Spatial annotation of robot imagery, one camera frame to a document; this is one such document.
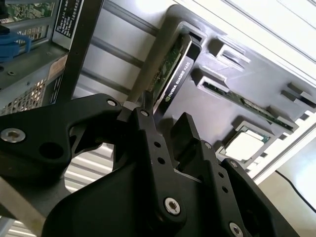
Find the circuit board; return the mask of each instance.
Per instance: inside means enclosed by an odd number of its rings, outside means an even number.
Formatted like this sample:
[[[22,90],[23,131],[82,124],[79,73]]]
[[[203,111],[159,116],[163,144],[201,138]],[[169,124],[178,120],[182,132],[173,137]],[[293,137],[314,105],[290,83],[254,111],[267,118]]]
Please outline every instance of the circuit board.
[[[272,122],[272,123],[275,123],[287,130],[290,130],[290,131],[293,131],[293,127],[291,127],[290,125],[278,120],[277,118],[273,117],[273,115],[267,111],[266,109],[250,102],[249,100],[241,97],[240,95],[238,94],[235,94],[231,91],[229,91],[228,93],[222,91],[221,89],[209,84],[209,83],[204,83],[203,86],[213,92],[215,92],[216,94],[218,95],[221,95],[223,97],[225,97],[226,99],[244,107],[245,109],[263,117],[264,119],[266,119],[268,122]]]
[[[0,23],[19,22],[52,16],[54,3],[6,4],[9,18]]]
[[[245,132],[251,131],[251,132],[253,132],[255,134],[258,134],[260,137],[262,137],[262,139],[260,139],[260,141],[262,141],[265,144],[270,140],[269,136],[266,136],[266,135],[264,135],[264,134],[262,134],[260,132],[257,132],[257,131],[255,131],[253,129],[247,128],[246,126],[244,127],[244,131]]]
[[[154,79],[152,80],[150,87],[148,88],[148,90],[153,93],[154,100],[158,98],[161,89],[176,68],[182,55],[182,49],[183,37],[179,36],[171,50],[164,57],[158,71],[154,76]]]

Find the screw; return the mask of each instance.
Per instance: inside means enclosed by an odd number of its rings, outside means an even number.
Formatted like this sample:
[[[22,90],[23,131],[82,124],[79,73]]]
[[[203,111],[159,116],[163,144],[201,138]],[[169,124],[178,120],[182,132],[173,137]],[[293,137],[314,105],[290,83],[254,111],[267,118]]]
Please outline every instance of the screw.
[[[15,72],[8,72],[8,75],[9,76],[15,76],[16,74],[15,74]]]
[[[173,199],[171,197],[168,197],[168,198],[165,199],[164,207],[166,208],[166,210],[171,215],[177,216],[177,215],[180,214],[180,205],[179,205],[179,203],[175,199]]]
[[[231,229],[231,232],[233,233],[234,236],[236,237],[243,237],[243,233],[241,228],[235,224],[234,222],[231,222],[229,224],[229,228]]]
[[[205,145],[207,148],[212,149],[212,146],[209,143],[205,142]]]
[[[0,134],[2,140],[10,143],[22,142],[26,135],[25,133],[17,128],[7,128]]]
[[[142,110],[140,113],[141,113],[143,116],[149,116],[149,113],[148,113],[147,111],[145,111],[145,110]]]
[[[231,162],[231,164],[232,164],[232,166],[234,167],[234,168],[238,168],[238,165],[237,165],[237,163],[235,162],[235,161],[230,161]]]
[[[114,102],[113,100],[108,100],[108,104],[111,106],[116,106],[116,102]]]

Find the black cable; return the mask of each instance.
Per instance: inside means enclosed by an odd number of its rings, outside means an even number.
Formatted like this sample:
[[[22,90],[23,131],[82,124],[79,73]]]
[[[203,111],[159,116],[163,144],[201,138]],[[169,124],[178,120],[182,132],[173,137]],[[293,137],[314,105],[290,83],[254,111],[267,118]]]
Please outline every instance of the black cable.
[[[291,180],[289,180],[287,177],[285,177],[283,174],[281,174],[279,171],[276,170],[276,173],[281,176],[283,179],[285,179],[292,187],[292,189],[297,193],[297,195],[306,203],[306,205],[314,212],[316,213],[316,209],[301,195],[301,193],[296,189],[295,185],[292,183]]]

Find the ventilation grille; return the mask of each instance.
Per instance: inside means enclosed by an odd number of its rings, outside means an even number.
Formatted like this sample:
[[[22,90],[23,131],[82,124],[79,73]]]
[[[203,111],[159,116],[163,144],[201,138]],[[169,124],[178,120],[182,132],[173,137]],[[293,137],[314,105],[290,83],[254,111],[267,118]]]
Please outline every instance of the ventilation grille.
[[[9,103],[2,109],[1,115],[3,116],[13,114],[40,107],[42,105],[43,96],[45,93],[45,83],[46,80],[38,82],[35,86],[26,91],[20,97]]]

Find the sticker label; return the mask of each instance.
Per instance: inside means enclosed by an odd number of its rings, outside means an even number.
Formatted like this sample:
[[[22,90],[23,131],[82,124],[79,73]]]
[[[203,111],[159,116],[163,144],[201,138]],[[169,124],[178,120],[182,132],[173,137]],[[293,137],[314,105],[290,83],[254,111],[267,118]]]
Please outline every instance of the sticker label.
[[[56,32],[70,39],[73,37],[81,2],[82,0],[62,0],[56,22]]]
[[[68,55],[65,55],[64,57],[58,59],[56,62],[54,62],[49,69],[49,75],[48,80],[56,76],[58,73],[60,73],[66,66]]]
[[[176,94],[179,92],[183,82],[185,81],[186,77],[190,73],[194,64],[194,60],[186,56],[181,64],[180,69],[176,72],[175,77],[171,81],[169,87],[165,91],[165,95],[163,100],[158,105],[157,110],[154,114],[154,120],[158,123],[163,115],[166,113],[167,109],[169,108],[171,102],[173,101]]]

